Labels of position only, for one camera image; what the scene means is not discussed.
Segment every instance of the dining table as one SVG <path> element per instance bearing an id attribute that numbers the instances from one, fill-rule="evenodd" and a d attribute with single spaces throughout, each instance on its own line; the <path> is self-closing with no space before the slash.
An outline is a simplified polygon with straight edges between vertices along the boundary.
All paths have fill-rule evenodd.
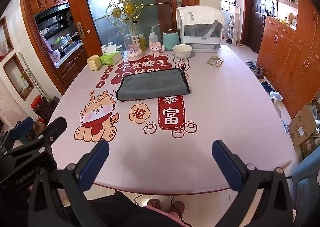
<path id="1" fill-rule="evenodd" d="M 220 67 L 208 64 L 212 56 Z M 181 68 L 190 94 L 119 101 L 124 76 Z M 66 131 L 52 144 L 59 169 L 77 163 L 100 139 L 109 156 L 95 184 L 141 194 L 199 194 L 229 188 L 212 157 L 222 140 L 247 164 L 273 171 L 291 162 L 278 113 L 259 80 L 226 45 L 216 53 L 173 51 L 103 65 L 87 65 L 70 85 L 50 122 L 62 116 Z"/>

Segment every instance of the gray towel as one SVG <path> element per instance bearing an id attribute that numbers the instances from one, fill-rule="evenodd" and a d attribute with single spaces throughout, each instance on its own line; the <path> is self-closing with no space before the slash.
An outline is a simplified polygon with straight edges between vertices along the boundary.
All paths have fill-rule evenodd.
<path id="1" fill-rule="evenodd" d="M 186 95 L 190 93 L 184 71 L 180 68 L 127 75 L 117 91 L 120 101 Z"/>

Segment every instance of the pink plush toy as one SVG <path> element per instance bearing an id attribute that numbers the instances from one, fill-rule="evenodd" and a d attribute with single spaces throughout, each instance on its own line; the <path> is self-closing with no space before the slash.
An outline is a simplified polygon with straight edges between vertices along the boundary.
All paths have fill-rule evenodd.
<path id="1" fill-rule="evenodd" d="M 160 53 L 165 51 L 165 46 L 161 45 L 161 43 L 158 41 L 157 42 L 150 42 L 149 47 L 153 51 L 152 54 L 154 57 L 160 56 Z"/>

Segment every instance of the green tissue box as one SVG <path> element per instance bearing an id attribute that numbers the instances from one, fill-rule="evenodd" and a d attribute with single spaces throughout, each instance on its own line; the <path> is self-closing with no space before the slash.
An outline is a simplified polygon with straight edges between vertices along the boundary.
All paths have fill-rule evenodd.
<path id="1" fill-rule="evenodd" d="M 122 60 L 121 51 L 118 51 L 114 54 L 106 54 L 100 57 L 101 63 L 103 65 L 115 65 L 120 60 Z"/>

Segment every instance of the red scarf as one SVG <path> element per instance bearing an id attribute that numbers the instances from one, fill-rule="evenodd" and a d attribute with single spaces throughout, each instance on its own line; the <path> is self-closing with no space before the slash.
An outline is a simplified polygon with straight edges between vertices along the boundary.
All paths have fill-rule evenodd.
<path id="1" fill-rule="evenodd" d="M 102 123 L 105 122 L 107 119 L 109 119 L 111 114 L 112 113 L 108 113 L 107 115 L 91 122 L 84 122 L 82 123 L 82 126 L 86 128 L 92 128 L 91 129 L 92 136 L 97 135 L 103 129 Z"/>

